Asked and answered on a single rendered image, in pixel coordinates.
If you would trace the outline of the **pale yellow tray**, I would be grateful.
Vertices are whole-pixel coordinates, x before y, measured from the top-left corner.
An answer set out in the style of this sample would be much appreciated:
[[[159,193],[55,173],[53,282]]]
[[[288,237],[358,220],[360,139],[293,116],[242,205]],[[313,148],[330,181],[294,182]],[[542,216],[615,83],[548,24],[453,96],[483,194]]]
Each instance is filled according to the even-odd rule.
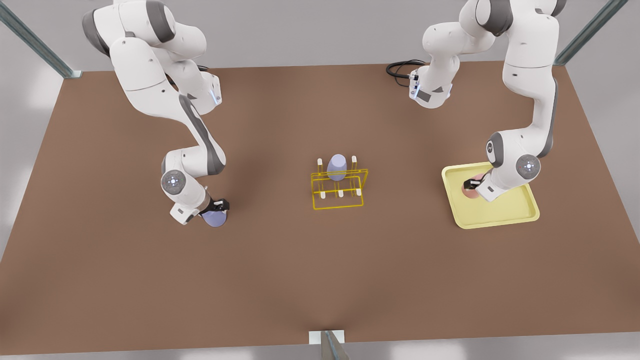
[[[540,210],[528,184],[506,192],[493,202],[482,197],[468,198],[463,194],[464,181],[490,169],[489,162],[442,169],[441,176],[455,223],[462,229],[476,229],[537,221]]]

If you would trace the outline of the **silver frame post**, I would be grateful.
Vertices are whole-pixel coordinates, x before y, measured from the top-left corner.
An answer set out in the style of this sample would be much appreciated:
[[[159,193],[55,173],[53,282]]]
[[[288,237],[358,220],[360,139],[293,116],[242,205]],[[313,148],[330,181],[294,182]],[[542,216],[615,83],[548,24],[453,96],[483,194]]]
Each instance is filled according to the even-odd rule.
[[[310,345],[320,345],[321,360],[350,360],[343,348],[344,330],[316,330],[308,332]]]
[[[79,79],[82,71],[73,70],[48,47],[7,5],[0,0],[0,22],[10,29],[23,43],[64,79]]]
[[[566,66],[567,63],[592,39],[595,34],[618,12],[629,0],[608,0],[594,15],[585,27],[563,48],[554,59],[554,66]]]

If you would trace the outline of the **blue cup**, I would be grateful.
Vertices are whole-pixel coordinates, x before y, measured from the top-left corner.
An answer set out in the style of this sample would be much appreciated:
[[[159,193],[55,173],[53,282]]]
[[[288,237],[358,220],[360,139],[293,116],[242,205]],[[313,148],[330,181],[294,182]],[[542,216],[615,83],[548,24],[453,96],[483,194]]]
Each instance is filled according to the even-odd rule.
[[[346,171],[347,162],[345,156],[340,153],[333,155],[327,165],[327,177],[334,182],[340,182],[346,177]]]
[[[199,216],[213,228],[221,227],[226,223],[227,211],[226,210],[208,210],[202,212]]]

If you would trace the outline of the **pink cup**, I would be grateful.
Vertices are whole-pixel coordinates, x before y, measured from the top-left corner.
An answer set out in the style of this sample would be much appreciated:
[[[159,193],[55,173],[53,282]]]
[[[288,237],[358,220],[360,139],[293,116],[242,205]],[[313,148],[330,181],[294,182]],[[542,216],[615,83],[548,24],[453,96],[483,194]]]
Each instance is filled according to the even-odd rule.
[[[476,176],[484,176],[485,177],[485,174],[484,173],[480,173],[480,174],[477,174],[477,175],[475,175],[473,177],[476,177]],[[477,187],[474,190],[466,191],[466,190],[464,190],[464,183],[462,184],[462,193],[464,194],[464,196],[466,196],[467,198],[470,198],[470,199],[480,198],[480,194],[477,191]]]

